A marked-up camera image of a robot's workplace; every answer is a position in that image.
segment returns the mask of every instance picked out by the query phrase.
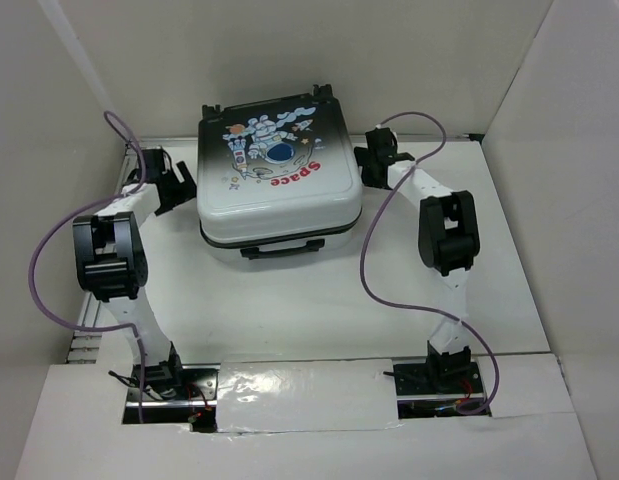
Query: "lunchbox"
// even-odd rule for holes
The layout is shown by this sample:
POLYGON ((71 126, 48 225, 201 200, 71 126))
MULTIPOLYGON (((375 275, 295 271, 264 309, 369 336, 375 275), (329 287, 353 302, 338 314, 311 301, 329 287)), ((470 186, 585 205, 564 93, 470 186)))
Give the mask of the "lunchbox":
POLYGON ((221 109, 198 128, 200 232, 225 261, 337 248, 362 209, 362 183, 330 85, 221 109))

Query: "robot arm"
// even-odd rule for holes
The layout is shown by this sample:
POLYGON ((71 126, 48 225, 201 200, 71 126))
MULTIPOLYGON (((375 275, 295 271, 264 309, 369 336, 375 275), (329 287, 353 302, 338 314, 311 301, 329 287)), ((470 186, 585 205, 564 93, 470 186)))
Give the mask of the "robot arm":
MULTIPOLYGON (((173 344, 156 321, 144 289, 148 265, 139 228, 153 213, 164 213, 193 198, 195 184, 184 163, 178 164, 185 179, 180 183, 172 170, 164 169, 162 150, 143 153, 149 160, 151 183, 95 215, 74 220, 76 269, 82 289, 93 293, 119 324, 136 325, 146 351, 146 385, 165 399, 179 398, 185 395, 182 366, 173 344)), ((123 193, 136 186, 124 187, 123 193)), ((133 333, 125 332, 134 357, 133 373, 138 378, 138 344, 133 333)))
MULTIPOLYGON (((398 142, 388 128, 366 133, 368 148, 356 148, 367 186, 391 189, 414 166, 414 158, 398 153, 398 142)), ((466 329, 467 280, 480 239, 473 196, 454 192, 425 171, 416 169, 401 186, 402 194, 419 212, 418 250, 441 286, 444 310, 460 319, 443 317, 428 341, 427 363, 432 378, 442 380, 466 371, 471 362, 466 329)))
MULTIPOLYGON (((388 169, 388 185, 393 188, 412 166, 413 162, 410 161, 391 165, 388 169)), ((418 248, 425 265, 432 268, 433 281, 441 285, 443 308, 461 319, 460 322, 454 322, 449 318, 442 318, 429 338, 430 352, 433 350, 441 355, 461 354, 468 348, 467 332, 462 320, 467 318, 469 268, 480 245, 477 228, 475 237, 465 237, 465 226, 461 225, 464 220, 460 218, 462 211, 458 202, 466 202, 464 209, 472 210, 475 220, 473 197, 469 192, 453 192, 421 169, 416 169, 413 176, 401 186, 399 193, 420 213, 418 248), (458 233, 457 239, 454 239, 454 233, 458 233), (440 246, 434 255, 436 244, 440 246)))

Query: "cable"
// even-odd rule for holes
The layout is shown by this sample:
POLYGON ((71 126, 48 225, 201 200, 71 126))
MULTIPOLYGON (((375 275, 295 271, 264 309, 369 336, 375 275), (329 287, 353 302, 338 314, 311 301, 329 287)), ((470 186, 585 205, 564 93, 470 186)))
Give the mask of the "cable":
MULTIPOLYGON (((393 198, 398 194, 398 190, 400 189, 400 187, 407 180, 409 180, 409 178, 414 174, 418 165, 422 163, 423 161, 425 161, 426 159, 431 158, 434 155, 436 155, 447 144, 447 132, 445 130, 445 127, 438 120, 436 120, 434 117, 432 117, 431 115, 427 113, 415 112, 415 111, 397 113, 395 115, 392 115, 389 118, 386 118, 382 122, 380 122, 379 126, 383 126, 387 122, 390 122, 391 120, 395 118, 404 117, 407 115, 415 115, 417 117, 426 118, 432 121, 440 129, 440 132, 442 133, 442 141, 440 142, 440 145, 438 145, 438 147, 436 147, 435 149, 433 149, 431 152, 427 153, 426 155, 423 155, 422 157, 418 158, 414 162, 413 166, 407 171, 407 173, 403 175, 403 177, 398 181, 398 183, 396 183, 396 186, 393 188, 391 192, 389 192, 389 195, 387 195, 387 198, 385 198, 384 202, 382 202, 382 205, 380 205, 380 208, 378 209, 378 213, 376 213, 376 215, 373 217, 373 220, 371 221, 371 225, 369 225, 369 230, 367 230, 367 234, 365 235, 365 240, 362 244, 362 251, 360 252, 360 281, 362 282, 362 287, 365 289, 365 292, 367 292, 367 295, 369 295, 373 300, 375 300, 376 302, 382 305, 385 305, 387 307, 392 307, 392 308, 400 308, 404 310, 419 310, 422 312, 436 313, 438 315, 442 315, 443 317, 447 317, 455 322, 460 322, 461 321, 460 318, 458 318, 456 315, 453 315, 452 313, 449 313, 449 312, 445 312, 444 310, 441 310, 439 308, 426 307, 423 305, 409 305, 409 304, 404 304, 404 303, 394 303, 394 302, 390 302, 389 300, 380 298, 378 295, 376 295, 375 293, 371 291, 371 288, 369 288, 369 285, 367 283, 367 277, 365 274, 365 261, 367 259, 367 252, 369 250, 369 242, 371 240, 371 236, 373 235, 373 232, 376 229, 376 226, 378 225, 378 221, 380 220, 380 217, 387 209, 387 206, 389 205, 391 200, 393 200, 393 198)), ((467 330, 469 330, 469 332, 476 338, 476 340, 480 342, 482 347, 487 352, 487 355, 491 359, 491 362, 493 363, 493 370, 494 370, 493 390, 491 391, 491 394, 489 395, 487 400, 485 400, 485 402, 482 403, 478 408, 475 408, 473 410, 461 411, 460 409, 458 409, 458 413, 461 413, 462 415, 475 415, 489 408, 489 405, 491 405, 491 403, 493 402, 493 399, 496 397, 496 394, 498 393, 498 387, 500 386, 500 369, 498 368, 498 361, 496 360, 496 356, 494 355, 493 351, 491 350, 491 348, 489 347, 485 339, 482 338, 482 336, 476 331, 476 329, 473 328, 471 325, 469 325, 467 322, 462 322, 462 324, 467 330)))
POLYGON ((460 381, 460 386, 465 391, 465 398, 463 398, 462 400, 459 400, 458 404, 466 403, 467 401, 471 399, 471 395, 473 395, 473 387, 471 386, 471 382, 469 380, 467 380, 466 378, 463 378, 460 381))
POLYGON ((422 384, 422 379, 411 375, 409 373, 403 373, 403 372, 382 372, 383 375, 386 375, 388 377, 393 377, 393 378, 404 378, 405 380, 409 380, 410 382, 413 382, 414 385, 421 385, 422 384))
MULTIPOLYGON (((133 332, 133 336, 138 342, 138 351, 140 353, 140 378, 138 379, 138 388, 140 391, 144 391, 145 386, 145 345, 140 338, 140 334, 138 332, 137 327, 133 323, 123 323, 120 325, 113 325, 111 327, 85 327, 83 325, 76 325, 66 320, 63 320, 51 310, 47 308, 47 306, 43 303, 40 298, 40 294, 38 293, 38 287, 36 286, 36 266, 38 265, 38 260, 40 259, 40 254, 42 250, 45 248, 49 240, 60 230, 64 225, 71 222, 78 215, 85 213, 93 208, 108 205, 114 200, 119 198, 123 198, 126 195, 131 195, 136 193, 145 183, 147 178, 147 168, 145 164, 145 157, 142 154, 142 149, 140 148, 140 143, 138 139, 134 135, 133 131, 129 126, 115 113, 107 110, 104 112, 104 119, 109 124, 109 126, 113 129, 116 134, 122 138, 126 144, 129 144, 131 148, 136 152, 138 156, 138 163, 140 163, 140 182, 133 189, 131 189, 127 194, 117 194, 111 197, 103 198, 101 200, 96 200, 91 202, 83 207, 74 210, 71 213, 65 215, 62 219, 58 221, 51 229, 42 237, 38 246, 36 246, 33 254, 31 255, 31 261, 29 262, 29 272, 27 275, 27 280, 29 283, 29 291, 31 292, 31 298, 33 302, 36 304, 38 310, 40 310, 47 318, 51 321, 57 323, 61 327, 67 328, 69 330, 74 330, 78 332, 88 332, 88 333, 107 333, 107 332, 116 332, 118 330, 124 330, 125 328, 131 329, 133 332)), ((144 422, 142 415, 142 394, 140 395, 140 399, 138 400, 138 420, 140 423, 144 422)))
POLYGON ((201 387, 198 387, 198 390, 200 391, 200 396, 202 397, 202 401, 205 402, 205 410, 210 412, 211 408, 209 407, 209 402, 207 402, 207 397, 205 397, 205 392, 202 391, 201 387))
MULTIPOLYGON (((123 375, 119 375, 116 372, 114 372, 113 370, 109 370, 107 373, 110 376, 112 376, 113 378, 115 378, 116 380, 118 380, 120 383, 122 383, 127 388, 138 388, 138 380, 135 379, 135 378, 125 377, 123 375)), ((149 391, 149 387, 145 387, 144 394, 147 395, 154 402, 162 401, 162 398, 158 398, 158 397, 154 396, 149 391)))

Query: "purple cable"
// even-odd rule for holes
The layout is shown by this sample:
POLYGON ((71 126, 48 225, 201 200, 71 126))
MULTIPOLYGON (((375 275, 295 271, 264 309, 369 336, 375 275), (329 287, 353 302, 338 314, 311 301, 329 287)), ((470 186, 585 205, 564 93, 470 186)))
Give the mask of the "purple cable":
MULTIPOLYGON (((371 221, 371 225, 369 226, 369 230, 367 230, 367 234, 365 235, 365 240, 362 244, 362 251, 360 252, 360 281, 362 282, 362 287, 365 289, 365 292, 367 292, 367 295, 369 295, 372 299, 374 299, 376 302, 382 305, 386 305, 387 307, 405 309, 405 310, 419 310, 422 312, 437 313, 438 315, 447 317, 455 322, 460 322, 460 318, 453 315, 452 313, 445 312, 444 310, 440 310, 439 308, 426 307, 423 305, 408 305, 404 303, 394 303, 394 302, 385 300, 383 298, 380 298, 378 295, 376 295, 375 293, 371 291, 367 283, 367 277, 365 274, 365 260, 367 258, 367 251, 369 250, 369 241, 371 240, 371 235, 376 229, 376 226, 378 225, 378 221, 380 220, 380 217, 387 209, 387 206, 389 205, 393 197, 397 195, 400 187, 414 174, 414 172, 416 171, 416 167, 424 160, 430 157, 433 157, 435 154, 440 152, 440 150, 442 150, 444 146, 447 144, 447 132, 445 131, 445 127, 434 117, 432 117, 429 114, 423 113, 423 112, 397 113, 396 115, 392 115, 391 117, 383 120, 380 123, 380 125, 385 125, 387 122, 390 122, 391 120, 395 118, 404 117, 407 115, 415 115, 418 117, 423 117, 428 120, 431 120, 440 129, 440 132, 442 133, 442 141, 440 142, 440 145, 437 148, 427 153, 426 155, 423 155, 422 157, 418 158, 414 162, 413 166, 409 169, 407 173, 404 174, 404 176, 398 181, 398 183, 396 183, 396 186, 393 188, 391 192, 389 192, 389 195, 387 195, 387 198, 385 198, 384 202, 382 202, 382 205, 380 205, 380 208, 378 209, 378 213, 376 213, 376 215, 373 217, 373 220, 371 221)), ((464 410, 460 410, 459 407, 456 408, 456 411, 462 415, 475 415, 489 408, 489 405, 491 405, 491 403, 493 402, 493 399, 496 397, 496 394, 498 393, 498 387, 500 386, 500 369, 498 368, 498 361, 496 360, 496 356, 494 355, 493 350, 491 350, 491 348, 489 347, 485 339, 482 338, 482 336, 476 331, 476 329, 473 328, 471 325, 469 325, 467 322, 462 322, 462 324, 467 330, 469 330, 469 332, 471 332, 471 334, 484 347, 485 351, 487 352, 487 355, 489 356, 489 358, 491 359, 491 362, 493 363, 493 370, 494 370, 493 390, 491 391, 491 394, 489 395, 487 400, 485 400, 485 402, 482 403, 478 408, 473 409, 473 410, 464 411, 464 410)))
MULTIPOLYGON (((125 141, 125 143, 129 144, 129 146, 133 149, 133 151, 135 151, 136 154, 138 155, 138 162, 140 163, 140 172, 141 172, 140 182, 133 189, 131 189, 126 195, 136 193, 144 185, 146 178, 147 178, 147 171, 146 171, 147 168, 145 164, 145 157, 142 154, 140 143, 138 142, 138 139, 134 135, 131 128, 129 128, 129 126, 120 117, 118 117, 118 115, 107 110, 104 112, 104 118, 105 118, 105 121, 109 124, 109 126, 113 129, 113 131, 116 132, 116 134, 120 138, 122 138, 125 141)), ((36 304, 36 307, 38 307, 38 310, 44 313, 47 316, 47 318, 49 318, 50 320, 54 321, 55 323, 57 323, 58 325, 64 328, 68 328, 69 330, 77 330, 79 332, 87 332, 87 333, 106 333, 106 332, 115 332, 117 330, 123 330, 125 328, 131 329, 136 341, 138 342, 138 351, 140 353, 140 378, 138 379, 138 387, 140 389, 140 396, 138 400, 138 419, 140 423, 143 423, 144 418, 142 414, 142 392, 144 391, 144 387, 145 387, 145 355, 146 355, 146 352, 145 352, 145 345, 142 342, 142 339, 140 338, 137 327, 133 323, 123 323, 123 324, 114 325, 111 327, 85 327, 82 325, 73 324, 71 322, 63 320, 62 318, 57 316, 55 313, 53 313, 51 310, 49 310, 47 306, 42 302, 42 299, 40 298, 40 294, 38 293, 38 288, 36 287, 36 266, 38 264, 40 254, 42 253, 42 250, 45 248, 47 243, 49 243, 49 240, 51 240, 51 238, 58 232, 58 230, 60 230, 67 223, 71 222, 78 215, 85 213, 95 207, 108 205, 114 200, 123 198, 124 196, 125 195, 120 193, 117 195, 113 195, 111 197, 107 197, 101 200, 96 200, 94 202, 91 202, 88 205, 80 207, 79 209, 65 215, 60 221, 58 221, 58 223, 56 223, 53 227, 51 227, 51 229, 45 234, 45 236, 42 237, 42 240, 40 240, 40 243, 38 244, 36 249, 33 251, 33 254, 31 255, 31 261, 29 262, 28 281, 29 281, 29 291, 31 292, 31 298, 33 299, 33 302, 36 304)))

